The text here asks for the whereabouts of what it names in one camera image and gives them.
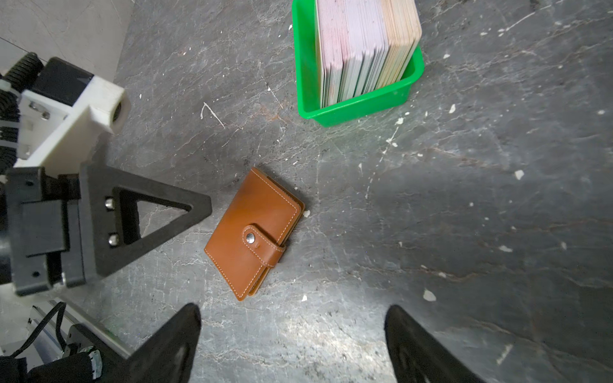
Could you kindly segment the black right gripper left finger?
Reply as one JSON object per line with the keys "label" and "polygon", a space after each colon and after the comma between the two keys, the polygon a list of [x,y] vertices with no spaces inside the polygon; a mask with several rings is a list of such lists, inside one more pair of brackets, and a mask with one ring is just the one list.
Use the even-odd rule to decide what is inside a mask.
{"label": "black right gripper left finger", "polygon": [[199,306],[183,306],[103,382],[187,382],[201,333]]}

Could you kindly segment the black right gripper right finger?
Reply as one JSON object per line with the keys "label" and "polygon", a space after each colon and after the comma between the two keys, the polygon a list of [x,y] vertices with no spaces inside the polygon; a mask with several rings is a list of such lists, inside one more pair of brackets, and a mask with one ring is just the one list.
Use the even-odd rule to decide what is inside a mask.
{"label": "black right gripper right finger", "polygon": [[386,312],[384,330],[398,382],[484,381],[399,305]]}

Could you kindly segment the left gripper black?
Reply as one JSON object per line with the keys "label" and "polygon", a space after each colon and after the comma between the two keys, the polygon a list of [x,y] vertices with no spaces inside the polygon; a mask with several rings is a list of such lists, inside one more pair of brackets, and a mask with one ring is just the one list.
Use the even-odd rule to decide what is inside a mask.
{"label": "left gripper black", "polygon": [[78,287],[211,214],[205,194],[101,164],[56,178],[43,167],[12,168],[1,193],[1,284],[18,296]]}

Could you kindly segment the brown leather card holder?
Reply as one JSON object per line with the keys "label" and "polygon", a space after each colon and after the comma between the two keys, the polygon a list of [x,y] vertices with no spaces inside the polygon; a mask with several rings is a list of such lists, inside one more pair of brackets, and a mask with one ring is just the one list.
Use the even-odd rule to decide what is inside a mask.
{"label": "brown leather card holder", "polygon": [[249,171],[204,249],[238,301],[254,295],[277,265],[304,209],[269,175]]}

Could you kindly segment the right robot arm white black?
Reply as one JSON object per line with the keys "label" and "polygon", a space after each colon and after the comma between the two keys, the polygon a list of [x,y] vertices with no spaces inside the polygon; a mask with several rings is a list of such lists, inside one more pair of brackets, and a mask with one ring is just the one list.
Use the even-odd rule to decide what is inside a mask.
{"label": "right robot arm white black", "polygon": [[[62,333],[66,308],[56,304],[19,348],[1,351],[3,382],[189,381],[201,332],[196,304],[181,308],[131,355],[83,323]],[[400,306],[389,308],[384,330],[397,381],[481,381]]]}

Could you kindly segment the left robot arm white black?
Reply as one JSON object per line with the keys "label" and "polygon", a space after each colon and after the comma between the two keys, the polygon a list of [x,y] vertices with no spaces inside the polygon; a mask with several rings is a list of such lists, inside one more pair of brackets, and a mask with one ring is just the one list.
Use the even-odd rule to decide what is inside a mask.
{"label": "left robot arm white black", "polygon": [[16,295],[112,275],[211,215],[208,196],[103,164],[125,89],[28,53],[1,77],[1,282]]}

